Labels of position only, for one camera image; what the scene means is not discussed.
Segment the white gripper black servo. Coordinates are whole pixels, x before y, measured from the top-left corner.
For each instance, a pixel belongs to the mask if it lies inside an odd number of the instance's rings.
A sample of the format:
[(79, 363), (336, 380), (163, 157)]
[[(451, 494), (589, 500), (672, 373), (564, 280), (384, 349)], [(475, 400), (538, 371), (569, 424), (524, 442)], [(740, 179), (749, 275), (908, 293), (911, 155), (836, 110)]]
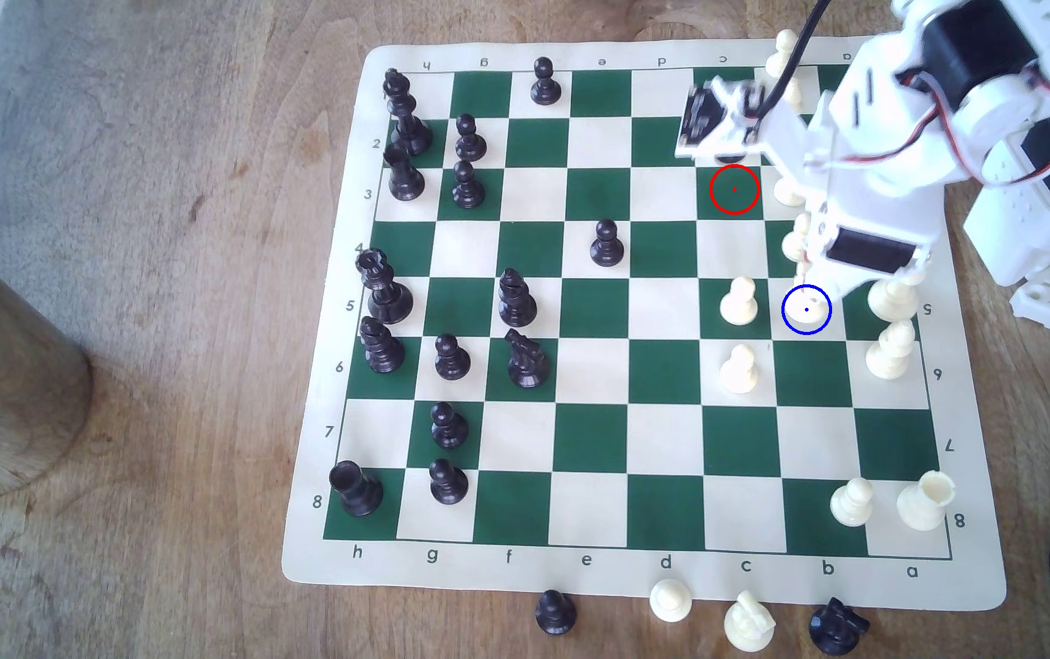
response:
[(805, 250), (795, 252), (795, 286), (818, 286), (832, 303), (875, 280), (924, 273), (934, 253), (934, 197), (813, 197), (805, 210), (810, 225)]

